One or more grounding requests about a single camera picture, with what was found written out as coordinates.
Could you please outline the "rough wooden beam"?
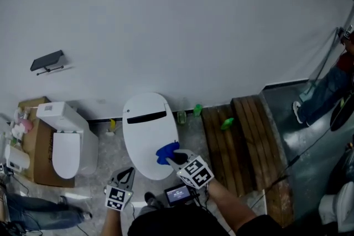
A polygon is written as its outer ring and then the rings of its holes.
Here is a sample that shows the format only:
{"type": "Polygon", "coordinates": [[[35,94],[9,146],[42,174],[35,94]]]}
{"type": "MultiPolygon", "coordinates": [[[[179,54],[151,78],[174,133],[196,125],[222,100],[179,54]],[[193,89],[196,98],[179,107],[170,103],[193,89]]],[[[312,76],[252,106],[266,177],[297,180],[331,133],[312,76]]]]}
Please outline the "rough wooden beam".
{"type": "Polygon", "coordinates": [[[285,175],[265,194],[267,214],[283,228],[294,222],[293,192],[285,175]]]}

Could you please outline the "blue wiping cloth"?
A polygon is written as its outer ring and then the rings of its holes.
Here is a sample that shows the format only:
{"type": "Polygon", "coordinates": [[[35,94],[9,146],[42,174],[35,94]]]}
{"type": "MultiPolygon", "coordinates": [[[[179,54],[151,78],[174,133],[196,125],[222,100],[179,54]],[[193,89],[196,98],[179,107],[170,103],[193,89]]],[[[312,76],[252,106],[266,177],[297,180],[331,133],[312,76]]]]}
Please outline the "blue wiping cloth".
{"type": "Polygon", "coordinates": [[[174,158],[174,151],[180,148],[180,144],[178,141],[174,141],[170,144],[163,146],[158,149],[156,152],[156,156],[158,157],[157,163],[160,165],[169,165],[167,159],[174,158]]]}

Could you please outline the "yellow bottle by wall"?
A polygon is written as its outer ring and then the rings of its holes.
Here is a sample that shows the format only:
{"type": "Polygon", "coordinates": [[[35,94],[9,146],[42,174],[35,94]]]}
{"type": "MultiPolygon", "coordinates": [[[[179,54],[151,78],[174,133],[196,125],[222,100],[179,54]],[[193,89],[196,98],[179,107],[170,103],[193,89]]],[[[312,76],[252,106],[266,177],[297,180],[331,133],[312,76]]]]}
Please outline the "yellow bottle by wall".
{"type": "Polygon", "coordinates": [[[112,137],[115,135],[117,129],[117,122],[114,119],[110,119],[110,126],[106,131],[106,135],[112,137]]]}

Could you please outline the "small black screen device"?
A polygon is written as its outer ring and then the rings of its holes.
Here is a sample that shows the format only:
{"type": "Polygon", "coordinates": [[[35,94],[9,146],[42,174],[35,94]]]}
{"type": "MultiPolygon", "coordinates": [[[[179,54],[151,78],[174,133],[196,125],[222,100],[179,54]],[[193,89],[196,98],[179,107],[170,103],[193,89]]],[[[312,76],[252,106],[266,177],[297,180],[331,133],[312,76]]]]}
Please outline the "small black screen device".
{"type": "Polygon", "coordinates": [[[170,207],[184,204],[192,200],[192,194],[187,185],[177,185],[164,190],[167,202],[170,207]]]}

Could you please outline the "cluster of small toiletry bottles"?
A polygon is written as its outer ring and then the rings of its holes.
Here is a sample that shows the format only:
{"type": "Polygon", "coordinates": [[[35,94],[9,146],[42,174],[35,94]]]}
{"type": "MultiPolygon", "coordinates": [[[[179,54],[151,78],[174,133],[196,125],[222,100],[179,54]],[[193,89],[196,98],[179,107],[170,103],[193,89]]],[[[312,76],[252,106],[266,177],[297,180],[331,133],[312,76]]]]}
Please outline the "cluster of small toiletry bottles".
{"type": "Polygon", "coordinates": [[[12,139],[10,142],[11,146],[16,146],[17,144],[21,144],[23,140],[23,135],[27,133],[22,133],[19,130],[18,122],[19,118],[29,119],[31,107],[25,107],[24,109],[18,107],[17,110],[14,112],[14,120],[11,122],[11,135],[12,139]]]}

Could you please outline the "person's black shoe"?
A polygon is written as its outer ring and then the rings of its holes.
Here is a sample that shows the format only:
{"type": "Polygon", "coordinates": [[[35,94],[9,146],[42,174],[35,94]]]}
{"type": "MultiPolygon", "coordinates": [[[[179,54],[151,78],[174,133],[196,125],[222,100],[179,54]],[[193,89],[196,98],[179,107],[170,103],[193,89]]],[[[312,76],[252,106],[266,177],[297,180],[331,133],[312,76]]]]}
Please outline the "person's black shoe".
{"type": "Polygon", "coordinates": [[[153,207],[155,209],[164,208],[163,203],[151,192],[146,192],[144,194],[144,200],[149,207],[153,207]]]}

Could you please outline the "white toilet with blue sticker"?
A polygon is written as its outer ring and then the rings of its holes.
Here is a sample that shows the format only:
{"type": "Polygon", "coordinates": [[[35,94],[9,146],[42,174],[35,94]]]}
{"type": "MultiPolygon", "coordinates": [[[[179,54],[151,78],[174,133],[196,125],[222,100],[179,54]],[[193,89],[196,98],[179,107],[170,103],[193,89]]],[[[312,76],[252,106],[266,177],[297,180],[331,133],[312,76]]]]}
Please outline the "white toilet with blue sticker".
{"type": "Polygon", "coordinates": [[[354,182],[344,184],[336,195],[324,195],[318,211],[322,225],[336,222],[339,233],[354,232],[354,182]]]}

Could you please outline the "pink rounded container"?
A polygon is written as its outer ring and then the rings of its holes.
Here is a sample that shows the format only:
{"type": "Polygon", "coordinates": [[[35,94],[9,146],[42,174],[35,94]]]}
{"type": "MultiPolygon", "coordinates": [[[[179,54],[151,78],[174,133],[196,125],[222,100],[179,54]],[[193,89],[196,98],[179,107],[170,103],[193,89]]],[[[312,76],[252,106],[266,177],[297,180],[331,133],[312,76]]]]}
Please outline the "pink rounded container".
{"type": "Polygon", "coordinates": [[[19,118],[18,127],[22,133],[28,133],[33,129],[33,123],[28,119],[19,118]]]}

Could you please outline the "person's left forearm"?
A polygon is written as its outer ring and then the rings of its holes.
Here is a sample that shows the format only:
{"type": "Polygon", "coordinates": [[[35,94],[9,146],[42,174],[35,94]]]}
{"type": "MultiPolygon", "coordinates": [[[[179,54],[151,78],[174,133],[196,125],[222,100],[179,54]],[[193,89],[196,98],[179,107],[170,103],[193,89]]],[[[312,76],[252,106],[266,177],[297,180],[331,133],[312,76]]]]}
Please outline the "person's left forearm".
{"type": "Polygon", "coordinates": [[[108,208],[100,236],[123,236],[121,213],[108,208]]]}

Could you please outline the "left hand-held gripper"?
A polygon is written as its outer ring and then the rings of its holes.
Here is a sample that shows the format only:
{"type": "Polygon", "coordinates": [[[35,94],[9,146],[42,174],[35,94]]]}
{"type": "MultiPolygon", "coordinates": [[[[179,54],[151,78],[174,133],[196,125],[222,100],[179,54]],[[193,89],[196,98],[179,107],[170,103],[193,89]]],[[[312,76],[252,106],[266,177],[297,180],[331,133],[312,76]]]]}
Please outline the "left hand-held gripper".
{"type": "Polygon", "coordinates": [[[115,211],[123,211],[133,196],[132,191],[119,187],[132,188],[136,170],[133,167],[125,167],[112,173],[108,185],[105,187],[105,206],[115,211]]]}

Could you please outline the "white oval appliance cover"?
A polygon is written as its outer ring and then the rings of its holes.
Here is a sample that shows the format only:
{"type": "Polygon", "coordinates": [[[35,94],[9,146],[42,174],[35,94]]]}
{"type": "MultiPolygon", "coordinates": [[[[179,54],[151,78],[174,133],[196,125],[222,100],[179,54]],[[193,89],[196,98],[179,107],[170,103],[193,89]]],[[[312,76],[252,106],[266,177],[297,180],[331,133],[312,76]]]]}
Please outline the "white oval appliance cover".
{"type": "Polygon", "coordinates": [[[171,175],[173,168],[159,164],[156,155],[179,141],[173,113],[162,95],[149,92],[130,98],[123,108],[122,129],[129,157],[142,175],[157,181],[171,175]]]}

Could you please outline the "brown cardboard box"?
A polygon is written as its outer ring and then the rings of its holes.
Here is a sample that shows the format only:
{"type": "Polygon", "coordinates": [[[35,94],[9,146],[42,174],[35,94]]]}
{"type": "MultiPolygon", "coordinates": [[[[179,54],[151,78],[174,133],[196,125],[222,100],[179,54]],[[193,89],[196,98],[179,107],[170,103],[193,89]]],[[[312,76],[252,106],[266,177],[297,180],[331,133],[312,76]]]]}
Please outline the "brown cardboard box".
{"type": "Polygon", "coordinates": [[[30,165],[20,175],[28,181],[52,187],[73,188],[75,179],[63,179],[54,170],[52,163],[54,128],[37,118],[37,106],[49,103],[49,99],[41,97],[19,102],[18,107],[30,108],[28,119],[33,128],[23,135],[22,149],[29,155],[30,165]]]}

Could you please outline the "black wall shelf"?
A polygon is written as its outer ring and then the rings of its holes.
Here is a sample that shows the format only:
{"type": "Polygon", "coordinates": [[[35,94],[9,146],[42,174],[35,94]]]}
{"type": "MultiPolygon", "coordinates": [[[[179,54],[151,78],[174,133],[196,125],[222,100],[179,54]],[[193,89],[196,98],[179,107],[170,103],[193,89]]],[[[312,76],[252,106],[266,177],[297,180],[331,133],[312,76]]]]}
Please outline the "black wall shelf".
{"type": "Polygon", "coordinates": [[[48,74],[50,72],[61,70],[69,64],[62,50],[47,54],[35,59],[30,67],[31,72],[36,72],[36,75],[48,74]]]}

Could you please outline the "person's right forearm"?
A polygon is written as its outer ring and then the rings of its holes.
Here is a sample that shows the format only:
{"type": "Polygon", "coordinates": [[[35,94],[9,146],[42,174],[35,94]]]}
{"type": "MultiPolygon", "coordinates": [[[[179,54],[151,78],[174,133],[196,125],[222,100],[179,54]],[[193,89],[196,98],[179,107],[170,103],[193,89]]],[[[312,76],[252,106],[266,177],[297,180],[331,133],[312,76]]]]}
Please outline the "person's right forearm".
{"type": "Polygon", "coordinates": [[[213,179],[208,184],[208,193],[233,232],[256,218],[256,214],[225,186],[213,179]]]}

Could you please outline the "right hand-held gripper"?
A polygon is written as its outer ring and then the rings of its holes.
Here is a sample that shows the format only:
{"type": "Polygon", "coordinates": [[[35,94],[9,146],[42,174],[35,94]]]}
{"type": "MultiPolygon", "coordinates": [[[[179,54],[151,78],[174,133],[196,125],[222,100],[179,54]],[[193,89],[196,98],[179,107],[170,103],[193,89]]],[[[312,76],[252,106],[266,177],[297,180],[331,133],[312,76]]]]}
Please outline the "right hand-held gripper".
{"type": "Polygon", "coordinates": [[[166,161],[187,186],[199,190],[214,179],[214,174],[200,155],[195,156],[188,149],[176,149],[173,153],[174,160],[186,160],[186,162],[179,165],[171,158],[166,158],[166,161]]]}

